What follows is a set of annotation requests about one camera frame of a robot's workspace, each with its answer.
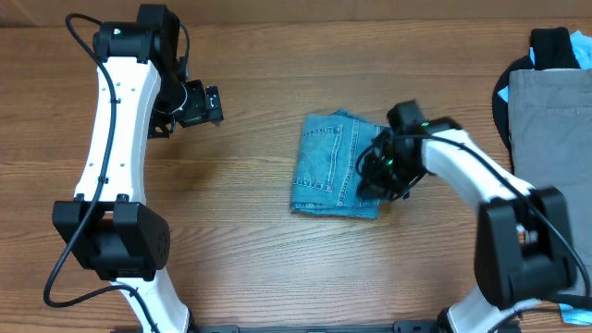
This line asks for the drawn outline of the light blue denim jeans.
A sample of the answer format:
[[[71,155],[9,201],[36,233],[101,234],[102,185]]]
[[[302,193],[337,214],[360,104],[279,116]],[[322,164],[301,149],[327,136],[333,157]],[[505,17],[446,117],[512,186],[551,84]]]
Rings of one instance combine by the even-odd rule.
[[[357,195],[360,154],[384,129],[345,110],[308,115],[292,180],[290,209],[313,216],[376,219],[381,200]]]

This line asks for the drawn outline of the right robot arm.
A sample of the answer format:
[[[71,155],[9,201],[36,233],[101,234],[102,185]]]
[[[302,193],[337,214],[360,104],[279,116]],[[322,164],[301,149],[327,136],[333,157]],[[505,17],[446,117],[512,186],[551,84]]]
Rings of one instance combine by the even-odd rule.
[[[445,180],[475,210],[475,288],[431,321],[399,321],[396,332],[516,332],[516,317],[562,302],[588,276],[575,252],[562,193],[538,189],[498,165],[449,117],[428,120],[415,101],[394,105],[389,126],[355,168],[363,199],[396,201],[424,176]]]

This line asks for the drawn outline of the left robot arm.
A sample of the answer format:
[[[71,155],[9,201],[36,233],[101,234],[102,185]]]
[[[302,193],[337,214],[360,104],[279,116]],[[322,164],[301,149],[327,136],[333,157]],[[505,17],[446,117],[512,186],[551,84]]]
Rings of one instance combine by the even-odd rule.
[[[92,270],[128,301],[144,332],[193,332],[191,310],[167,273],[170,229],[146,204],[147,142],[177,127],[218,124],[218,89],[191,80],[190,38],[162,4],[143,4],[132,22],[100,22],[85,50],[97,66],[98,97],[90,149],[74,195],[55,203],[64,255]]]

